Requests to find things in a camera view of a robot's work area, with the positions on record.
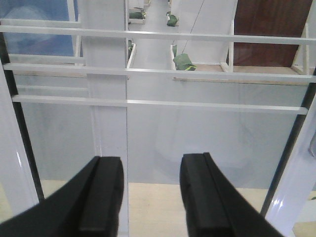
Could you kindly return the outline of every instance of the floor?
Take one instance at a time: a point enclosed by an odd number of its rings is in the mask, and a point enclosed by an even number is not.
[[[42,180],[45,197],[62,187],[66,181]],[[240,194],[260,211],[267,190],[237,189]],[[312,192],[309,199],[316,196]],[[130,237],[187,237],[185,211],[180,186],[169,184],[129,183]],[[0,222],[12,217],[10,205],[0,185]],[[314,237],[316,222],[296,223],[296,237]]]

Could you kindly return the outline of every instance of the white vertical post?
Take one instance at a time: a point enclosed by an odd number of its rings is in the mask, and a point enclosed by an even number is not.
[[[305,24],[303,36],[305,38],[309,38],[308,23]],[[303,46],[303,73],[304,75],[310,74],[310,46],[309,45]]]
[[[69,21],[76,21],[74,0],[67,0],[67,8],[68,8]],[[74,55],[76,51],[76,38],[78,38],[78,36],[72,36]]]
[[[84,28],[126,30],[125,0],[79,0]],[[87,66],[126,68],[126,39],[82,37]],[[126,99],[126,76],[87,74],[89,96]],[[118,236],[128,236],[127,122],[126,108],[91,107],[95,154],[121,157],[125,189],[119,216]]]
[[[0,182],[16,215],[39,202],[19,125],[0,68]]]
[[[266,214],[266,219],[285,236],[291,233],[316,183],[316,158],[309,152],[315,132],[314,98]]]
[[[234,27],[235,27],[234,20],[232,20],[232,24],[231,24],[232,36],[235,34]],[[229,72],[233,72],[234,71],[234,42],[229,43],[228,66],[229,66]]]

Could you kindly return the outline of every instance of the white wall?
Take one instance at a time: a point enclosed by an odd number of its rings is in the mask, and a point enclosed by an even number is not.
[[[129,9],[134,7],[144,8],[144,0],[128,0]]]
[[[316,38],[316,1],[314,0],[311,6],[311,10],[309,16],[307,18],[307,23],[309,26],[309,37]],[[300,66],[303,65],[303,50],[299,48],[297,60],[294,64],[298,64]],[[310,45],[310,67],[315,68],[316,65],[316,46]]]
[[[229,34],[231,22],[235,17],[237,0],[205,0],[202,9],[198,11],[203,0],[181,0],[180,5],[180,33],[201,34]],[[178,52],[182,53],[185,41],[178,42]],[[228,43],[189,41],[184,53],[187,53],[192,62],[219,64],[226,61]]]

